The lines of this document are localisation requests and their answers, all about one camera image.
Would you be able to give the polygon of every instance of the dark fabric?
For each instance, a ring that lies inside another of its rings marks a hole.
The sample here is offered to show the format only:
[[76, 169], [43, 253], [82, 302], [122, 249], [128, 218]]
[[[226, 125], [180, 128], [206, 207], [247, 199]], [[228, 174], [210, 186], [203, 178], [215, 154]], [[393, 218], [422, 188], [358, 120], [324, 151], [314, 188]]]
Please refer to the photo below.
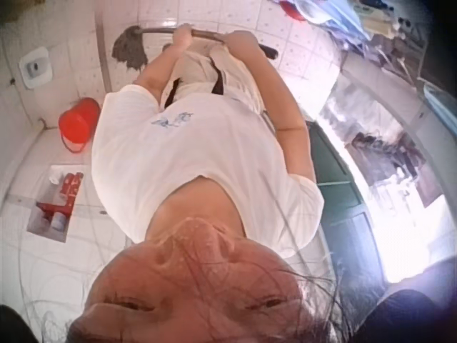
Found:
[[38, 340], [16, 311], [0, 305], [0, 342], [38, 343]]
[[[211, 65], [216, 70], [217, 73], [217, 81], [214, 84], [213, 90], [211, 91], [212, 94], [217, 95], [224, 95], [224, 79], [222, 78], [222, 73], [219, 68], [215, 65], [213, 59], [211, 59]], [[173, 88], [171, 89], [169, 97], [165, 101], [165, 108], [170, 106], [174, 102], [174, 97], [176, 96], [176, 92], [178, 91], [179, 84], [181, 83], [181, 79], [176, 79], [173, 81]]]
[[448, 315], [428, 297], [407, 289], [380, 303], [350, 343], [450, 342], [444, 325], [447, 320]]

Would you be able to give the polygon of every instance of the person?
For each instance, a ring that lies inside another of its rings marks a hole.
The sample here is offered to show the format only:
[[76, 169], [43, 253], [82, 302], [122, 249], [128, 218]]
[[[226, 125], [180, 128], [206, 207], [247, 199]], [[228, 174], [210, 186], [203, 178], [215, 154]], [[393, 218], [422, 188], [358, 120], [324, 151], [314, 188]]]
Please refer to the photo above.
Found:
[[328, 336], [309, 283], [284, 261], [323, 210], [306, 123], [256, 37], [222, 39], [197, 54], [184, 24], [134, 84], [106, 96], [92, 175], [134, 245], [96, 278], [68, 342]]

